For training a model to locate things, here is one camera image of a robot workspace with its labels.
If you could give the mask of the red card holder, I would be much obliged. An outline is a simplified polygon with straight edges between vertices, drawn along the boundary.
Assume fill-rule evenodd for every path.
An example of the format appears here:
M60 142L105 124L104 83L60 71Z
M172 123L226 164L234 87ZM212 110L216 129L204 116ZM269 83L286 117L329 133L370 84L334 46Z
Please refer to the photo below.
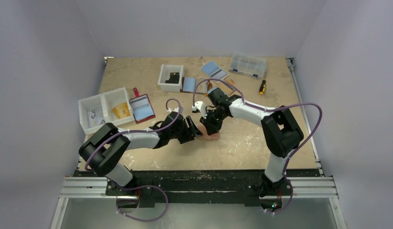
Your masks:
M155 113L147 94L140 94L136 87L133 88L134 97L129 103L133 110L136 124L155 118Z

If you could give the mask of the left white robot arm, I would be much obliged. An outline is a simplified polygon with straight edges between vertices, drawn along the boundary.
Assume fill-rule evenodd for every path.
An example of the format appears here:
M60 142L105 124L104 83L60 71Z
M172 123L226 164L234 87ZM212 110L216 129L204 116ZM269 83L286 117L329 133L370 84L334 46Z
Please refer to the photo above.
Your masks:
M136 190L135 177L119 162L127 150L158 149L172 139L184 144L202 135L190 116L173 111L165 120L143 130L125 130L106 123L81 145L78 154L88 171L112 180L124 195L131 195Z

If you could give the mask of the pink card holder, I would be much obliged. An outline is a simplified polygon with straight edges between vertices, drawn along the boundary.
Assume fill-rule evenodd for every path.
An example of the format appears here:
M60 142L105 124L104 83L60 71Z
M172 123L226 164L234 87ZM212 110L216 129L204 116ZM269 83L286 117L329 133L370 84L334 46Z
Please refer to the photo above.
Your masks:
M208 135L207 130L204 125L198 125L198 129L202 133L202 135L198 137L199 140L213 141L213 140L220 139L220 133L214 133L214 134Z

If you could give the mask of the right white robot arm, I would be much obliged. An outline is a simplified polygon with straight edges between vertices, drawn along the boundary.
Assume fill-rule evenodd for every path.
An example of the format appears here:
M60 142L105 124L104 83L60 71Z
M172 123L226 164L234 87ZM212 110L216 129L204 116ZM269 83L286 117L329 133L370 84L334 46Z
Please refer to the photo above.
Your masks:
M276 194L286 180L289 157L304 138L291 111L285 106L268 108L249 103L240 95L227 96L220 88L211 89L208 98L213 104L212 110L202 101L192 105L194 113L201 113L200 122L207 135L218 133L227 117L241 118L262 128L270 157L262 175L259 196Z

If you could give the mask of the brown open card holder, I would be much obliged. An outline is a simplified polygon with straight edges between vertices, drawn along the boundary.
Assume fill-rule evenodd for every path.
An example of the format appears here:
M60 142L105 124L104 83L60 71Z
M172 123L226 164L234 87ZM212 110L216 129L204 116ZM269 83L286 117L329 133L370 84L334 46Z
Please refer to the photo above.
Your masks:
M209 81L205 81L196 87L201 81L203 81L202 78L184 77L180 92L193 93L195 91L196 94L206 94L210 89L212 89L212 84Z

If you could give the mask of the white card holder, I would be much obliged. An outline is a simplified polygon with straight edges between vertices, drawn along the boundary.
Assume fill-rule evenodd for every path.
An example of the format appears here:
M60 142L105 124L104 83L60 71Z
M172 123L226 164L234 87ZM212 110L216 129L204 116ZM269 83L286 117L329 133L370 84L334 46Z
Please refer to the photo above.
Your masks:
M200 67L200 70L202 71L203 74L205 74L210 79L224 80L229 76L229 73L223 70L214 61L206 62L204 65Z

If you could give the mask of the black object in box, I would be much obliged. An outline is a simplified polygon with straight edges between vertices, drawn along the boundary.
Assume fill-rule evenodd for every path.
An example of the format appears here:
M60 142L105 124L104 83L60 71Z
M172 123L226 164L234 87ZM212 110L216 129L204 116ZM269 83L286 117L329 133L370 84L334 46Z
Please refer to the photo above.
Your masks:
M169 74L169 78L165 81L165 83L178 84L179 81L180 81L180 73L179 72L171 72Z

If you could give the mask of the aluminium frame rail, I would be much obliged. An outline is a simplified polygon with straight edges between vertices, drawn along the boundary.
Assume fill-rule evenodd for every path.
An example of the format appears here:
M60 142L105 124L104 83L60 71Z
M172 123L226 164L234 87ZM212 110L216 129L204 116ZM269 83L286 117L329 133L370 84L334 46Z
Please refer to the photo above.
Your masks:
M106 187L108 181L107 178L101 177L66 177L62 185L58 206L61 207L63 203L73 198L136 199L136 197L129 196L123 198L104 196L100 189ZM296 198L328 199L333 208L332 214L337 224L337 228L345 229L347 227L342 212L339 209L339 196L335 181L332 177L320 177L319 187L317 189L310 190L306 188L303 190L302 197L293 196L289 199L294 200Z

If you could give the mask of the yellow black screwdriver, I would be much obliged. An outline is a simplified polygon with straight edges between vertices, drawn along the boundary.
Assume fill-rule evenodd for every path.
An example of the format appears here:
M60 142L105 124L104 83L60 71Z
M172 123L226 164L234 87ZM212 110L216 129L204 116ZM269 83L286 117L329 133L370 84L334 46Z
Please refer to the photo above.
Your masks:
M259 94L264 95L265 92L266 92L266 80L263 79L259 88Z

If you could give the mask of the small white square box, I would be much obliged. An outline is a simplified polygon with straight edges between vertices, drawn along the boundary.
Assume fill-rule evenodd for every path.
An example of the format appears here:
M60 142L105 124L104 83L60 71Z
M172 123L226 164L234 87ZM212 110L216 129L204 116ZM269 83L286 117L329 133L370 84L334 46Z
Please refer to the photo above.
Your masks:
M182 90L183 65L162 64L159 73L158 86L163 92L179 93Z

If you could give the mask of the printed card in bin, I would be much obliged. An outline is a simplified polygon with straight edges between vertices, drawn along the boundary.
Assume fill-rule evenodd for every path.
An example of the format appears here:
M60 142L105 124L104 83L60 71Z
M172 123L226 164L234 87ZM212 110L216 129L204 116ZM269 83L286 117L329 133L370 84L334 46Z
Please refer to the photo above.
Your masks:
M87 112L89 127L95 127L106 123L102 107L96 107Z

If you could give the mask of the orange card holder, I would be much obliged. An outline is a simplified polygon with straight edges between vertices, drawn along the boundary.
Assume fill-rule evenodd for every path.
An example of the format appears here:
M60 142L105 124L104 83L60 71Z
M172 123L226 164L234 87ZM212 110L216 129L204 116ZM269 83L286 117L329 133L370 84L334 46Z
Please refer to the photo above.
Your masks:
M225 80L225 83L223 83L223 82L212 80L206 82L206 85L208 86L207 87L208 91L215 88L220 88L223 91L223 93L228 97L230 97L235 92L235 89L233 88L233 81L228 82L227 80Z

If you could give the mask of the clear plastic organizer box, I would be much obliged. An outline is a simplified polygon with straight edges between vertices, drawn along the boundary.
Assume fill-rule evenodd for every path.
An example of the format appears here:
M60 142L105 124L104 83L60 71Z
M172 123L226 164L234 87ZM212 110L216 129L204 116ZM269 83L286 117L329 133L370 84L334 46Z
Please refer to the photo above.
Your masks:
M266 73L267 60L247 54L234 52L229 64L232 73L262 79Z

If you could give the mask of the orange card in bin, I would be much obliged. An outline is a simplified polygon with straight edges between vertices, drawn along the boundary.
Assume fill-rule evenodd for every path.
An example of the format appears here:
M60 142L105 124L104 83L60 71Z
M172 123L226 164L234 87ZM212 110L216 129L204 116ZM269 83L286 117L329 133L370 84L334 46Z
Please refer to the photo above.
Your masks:
M112 112L117 117L117 119L127 118L131 116L129 106L126 102L120 103L114 108L112 108Z

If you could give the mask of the white two-compartment bin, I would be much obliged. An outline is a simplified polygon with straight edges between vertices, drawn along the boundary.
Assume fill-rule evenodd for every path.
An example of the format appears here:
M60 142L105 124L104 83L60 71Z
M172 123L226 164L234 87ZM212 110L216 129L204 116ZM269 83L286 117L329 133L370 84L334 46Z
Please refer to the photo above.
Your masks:
M112 112L112 108L124 102L128 104L131 116L127 118L117 119L117 117ZM125 87L122 87L119 89L78 100L80 125L85 135L91 135L95 133L102 126L99 125L92 128L89 127L87 112L96 107L102 107L106 123L113 123L115 126L120 126L135 121L133 110L129 104L128 92Z

